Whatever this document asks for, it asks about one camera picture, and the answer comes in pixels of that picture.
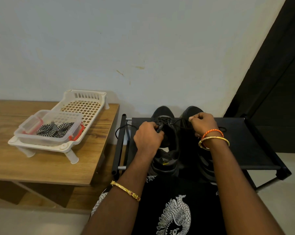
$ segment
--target forearm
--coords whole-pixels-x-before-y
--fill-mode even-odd
[[[144,161],[143,152],[138,152],[129,168],[117,181],[118,184],[141,197],[150,161]],[[113,186],[103,199],[83,230],[88,234],[131,234],[139,202],[122,189]]]
[[[284,234],[245,178],[225,141],[206,142],[211,150],[227,233]]]

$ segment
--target person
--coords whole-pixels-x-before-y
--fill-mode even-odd
[[[208,130],[218,129],[213,116],[204,112],[190,117],[189,122],[196,137],[201,137]],[[204,184],[213,186],[210,183],[197,186],[187,181],[180,183],[178,178],[173,183],[165,178],[160,183],[155,182],[157,186],[152,188],[153,181],[150,180],[156,181],[156,178],[148,177],[148,180],[147,172],[164,137],[164,133],[157,133],[155,128],[155,122],[144,122],[139,127],[134,135],[137,154],[117,181],[142,196],[142,200],[138,202],[122,189],[112,186],[86,224],[83,235],[284,234],[250,186],[224,140],[211,138],[205,141],[212,154],[218,196],[213,196],[215,193],[210,192],[210,187],[204,187]],[[209,136],[220,136],[220,133],[212,131],[207,134]],[[170,200],[166,197],[169,190],[176,195]]]

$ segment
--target hand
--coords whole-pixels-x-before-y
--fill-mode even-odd
[[[151,161],[164,138],[164,132],[157,133],[156,128],[155,122],[143,122],[133,137],[138,148],[137,155],[148,156]]]
[[[196,132],[196,137],[202,137],[203,134],[211,129],[218,129],[213,115],[204,112],[191,116],[189,118],[189,122],[192,123],[192,126]],[[212,131],[208,134],[209,136],[220,136],[220,133],[216,131]]]

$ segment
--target shoe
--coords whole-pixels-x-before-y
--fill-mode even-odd
[[[164,139],[157,150],[150,169],[149,175],[178,175],[178,158],[180,154],[179,138],[175,124],[175,118],[167,106],[156,109],[151,121],[158,125],[157,132],[164,132]]]
[[[188,161],[192,162],[194,160],[193,155],[197,155],[199,160],[198,169],[201,174],[207,179],[208,182],[216,182],[214,174],[214,166],[212,155],[210,151],[204,150],[199,147],[200,139],[195,136],[195,131],[192,124],[189,122],[189,117],[203,112],[200,108],[196,106],[189,106],[183,113],[180,123],[181,127],[181,151],[184,152],[186,157],[182,157],[182,163],[186,164]]]

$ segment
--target bracelet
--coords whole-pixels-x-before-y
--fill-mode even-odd
[[[205,150],[208,150],[208,151],[209,151],[210,149],[207,148],[207,147],[203,147],[203,146],[202,146],[202,143],[203,143],[204,140],[207,140],[207,139],[210,139],[210,138],[219,138],[219,139],[222,139],[222,140],[224,140],[224,141],[226,141],[226,142],[228,143],[228,147],[230,146],[230,142],[229,142],[227,139],[222,138],[222,137],[217,137],[217,136],[211,136],[211,137],[207,137],[207,138],[201,139],[201,140],[199,141],[199,146],[200,146],[202,149],[205,149]]]
[[[201,140],[202,140],[202,139],[204,139],[204,138],[205,138],[205,136],[206,136],[208,133],[212,132],[212,131],[217,131],[217,132],[220,132],[220,134],[222,135],[222,137],[224,137],[224,134],[223,134],[223,132],[222,132],[222,131],[220,131],[219,129],[211,129],[211,130],[207,131],[205,134],[203,134],[203,136],[202,136]]]
[[[132,196],[134,199],[136,199],[138,202],[140,202],[141,198],[140,198],[137,194],[133,193],[132,191],[130,191],[130,190],[128,190],[128,189],[126,189],[125,187],[123,187],[122,185],[118,184],[118,183],[115,182],[115,181],[112,181],[110,184],[111,184],[112,186],[117,186],[117,187],[119,187],[119,188],[122,189],[123,191],[127,192],[128,195]]]

